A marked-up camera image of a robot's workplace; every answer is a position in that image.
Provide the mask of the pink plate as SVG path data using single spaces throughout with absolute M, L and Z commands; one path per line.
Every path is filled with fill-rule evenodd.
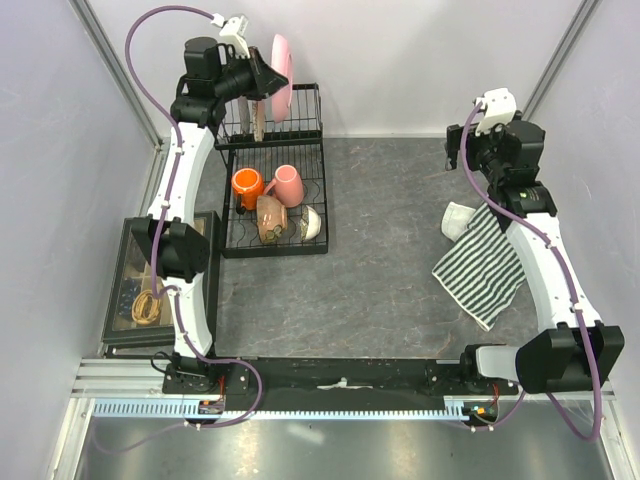
M 272 116 L 275 123 L 283 122 L 288 114 L 293 95 L 293 57 L 288 40 L 276 34 L 272 43 L 271 67 L 286 83 L 271 97 Z

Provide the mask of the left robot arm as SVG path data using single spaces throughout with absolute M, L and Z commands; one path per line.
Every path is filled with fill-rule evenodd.
M 151 293 L 170 302 L 174 347 L 164 370 L 166 393 L 190 386 L 198 393 L 220 384 L 228 360 L 214 358 L 212 329 L 202 283 L 218 265 L 209 239 L 194 227 L 194 208 L 204 163 L 214 148 L 226 105 L 245 97 L 290 104 L 293 59 L 288 41 L 275 35 L 271 59 L 239 40 L 197 37 L 185 44 L 186 71 L 169 110 L 169 158 L 147 214 L 131 231 L 150 266 Z

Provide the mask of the speckled beige plate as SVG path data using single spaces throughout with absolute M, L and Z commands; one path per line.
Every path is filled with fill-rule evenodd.
M 262 142 L 265 135 L 266 113 L 265 102 L 255 101 L 252 105 L 253 137 L 256 142 Z

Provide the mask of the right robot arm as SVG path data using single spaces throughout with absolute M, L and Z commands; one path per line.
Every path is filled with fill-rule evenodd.
M 538 180 L 545 132 L 520 118 L 483 133 L 479 125 L 446 130 L 453 168 L 481 172 L 478 191 L 514 248 L 533 296 L 538 333 L 523 346 L 466 348 L 458 381 L 477 394 L 494 379 L 517 382 L 528 393 L 597 392 L 625 344 L 620 327 L 606 325 L 579 285 L 564 248 L 557 207 Z

